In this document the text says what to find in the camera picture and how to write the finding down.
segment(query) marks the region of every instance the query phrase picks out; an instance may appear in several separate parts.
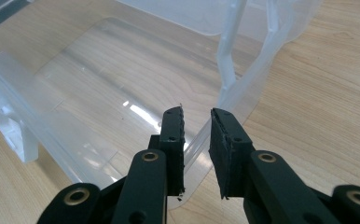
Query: wood grain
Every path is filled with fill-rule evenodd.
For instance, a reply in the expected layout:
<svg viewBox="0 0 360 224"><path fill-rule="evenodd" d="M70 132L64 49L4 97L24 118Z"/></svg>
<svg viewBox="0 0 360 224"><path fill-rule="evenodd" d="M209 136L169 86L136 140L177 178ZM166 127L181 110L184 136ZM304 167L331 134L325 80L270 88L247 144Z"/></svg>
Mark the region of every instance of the wood grain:
<svg viewBox="0 0 360 224"><path fill-rule="evenodd" d="M0 50L35 73L116 10L108 0L35 1L0 25ZM212 60L170 32L167 39ZM360 1L323 2L306 32L277 54L243 126L257 148L281 154L308 185L328 194L339 184L360 186ZM37 161L23 164L0 134L0 223L35 223L69 184L44 148ZM246 222L242 200L221 201L218 192L212 170L187 203L170 211L169 223Z"/></svg>

